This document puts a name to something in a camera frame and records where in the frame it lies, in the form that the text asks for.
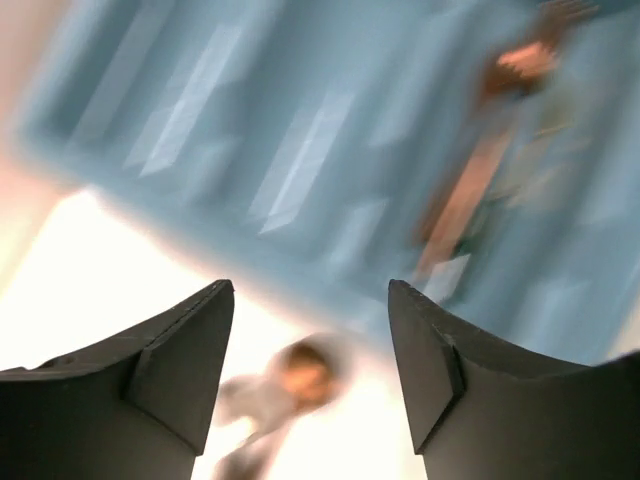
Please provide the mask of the copper fork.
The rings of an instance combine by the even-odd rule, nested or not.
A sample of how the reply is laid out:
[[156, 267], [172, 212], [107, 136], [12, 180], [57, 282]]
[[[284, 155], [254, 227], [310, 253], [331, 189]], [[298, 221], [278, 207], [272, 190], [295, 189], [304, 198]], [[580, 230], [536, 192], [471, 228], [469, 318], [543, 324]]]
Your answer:
[[414, 279], [431, 276], [451, 258], [513, 139], [518, 110], [547, 87], [571, 30], [597, 9], [592, 1], [543, 1], [519, 38], [490, 52], [455, 138], [450, 170], [416, 227], [414, 238], [423, 250]]

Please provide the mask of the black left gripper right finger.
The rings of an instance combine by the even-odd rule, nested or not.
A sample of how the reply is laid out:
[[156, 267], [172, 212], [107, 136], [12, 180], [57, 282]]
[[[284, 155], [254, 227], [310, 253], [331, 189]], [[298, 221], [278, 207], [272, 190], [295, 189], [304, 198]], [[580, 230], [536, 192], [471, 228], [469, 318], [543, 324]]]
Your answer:
[[639, 356], [585, 366], [509, 343], [393, 280], [414, 451], [431, 479], [635, 479]]

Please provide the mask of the copper spoon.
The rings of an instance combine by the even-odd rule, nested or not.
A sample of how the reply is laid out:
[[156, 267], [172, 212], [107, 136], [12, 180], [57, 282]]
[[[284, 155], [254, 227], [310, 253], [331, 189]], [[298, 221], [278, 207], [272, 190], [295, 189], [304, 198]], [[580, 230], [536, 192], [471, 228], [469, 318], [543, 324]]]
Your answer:
[[214, 479], [263, 479], [291, 427], [338, 399], [352, 370], [348, 344], [314, 333], [274, 354], [260, 374], [220, 385], [212, 423], [221, 429]]

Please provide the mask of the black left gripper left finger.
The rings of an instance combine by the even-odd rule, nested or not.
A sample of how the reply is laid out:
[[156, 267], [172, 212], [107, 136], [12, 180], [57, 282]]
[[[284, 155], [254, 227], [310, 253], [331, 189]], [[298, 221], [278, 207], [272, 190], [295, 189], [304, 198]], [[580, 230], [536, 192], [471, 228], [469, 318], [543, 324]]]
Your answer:
[[1, 374], [1, 475], [188, 479], [206, 444], [234, 313], [218, 280], [35, 369]]

